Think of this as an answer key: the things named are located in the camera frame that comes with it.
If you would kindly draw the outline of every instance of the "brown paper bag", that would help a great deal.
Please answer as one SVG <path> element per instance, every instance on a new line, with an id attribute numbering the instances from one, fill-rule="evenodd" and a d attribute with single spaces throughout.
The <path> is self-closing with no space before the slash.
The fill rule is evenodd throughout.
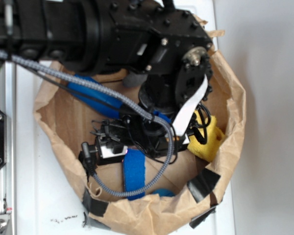
<path id="1" fill-rule="evenodd" d="M 134 201 L 108 195 L 92 177 L 87 182 L 85 170 L 77 159 L 82 142 L 94 143 L 95 138 L 90 134 L 91 120 L 101 120 L 104 117 L 67 92 L 52 84 L 42 83 L 35 101 L 35 119 L 48 135 L 62 169 L 81 201 L 85 201 L 89 192 L 89 199 L 98 208 L 101 203 L 104 204 L 102 213 L 90 212 L 92 219 L 119 233 L 167 235 L 189 223 L 192 218 L 209 211 L 212 204 L 222 201 L 242 150 L 246 103 L 243 87 L 219 51 L 211 55 L 211 64 L 214 71 L 211 85 L 214 91 L 209 95 L 206 105 L 217 117 L 218 126 L 225 133 L 215 160 L 208 164 L 188 151 L 180 153 L 178 161 L 167 168 L 159 182 L 147 191 L 147 195 Z M 52 67 L 65 70 L 59 63 L 53 63 Z M 113 81 L 125 75 L 126 72 L 121 71 L 108 77 L 97 76 L 96 79 Z M 104 85 L 138 102 L 139 87 L 125 88 L 121 81 Z M 160 167 L 161 164 L 146 160 L 146 182 L 154 177 Z M 214 199 L 206 196 L 198 201 L 190 192 L 187 182 L 204 168 L 220 175 L 220 180 L 211 194 L 215 196 Z M 124 190 L 121 164 L 100 166 L 96 171 L 111 189 Z M 169 189 L 176 196 L 159 197 L 158 194 L 149 194 L 158 188 Z"/>

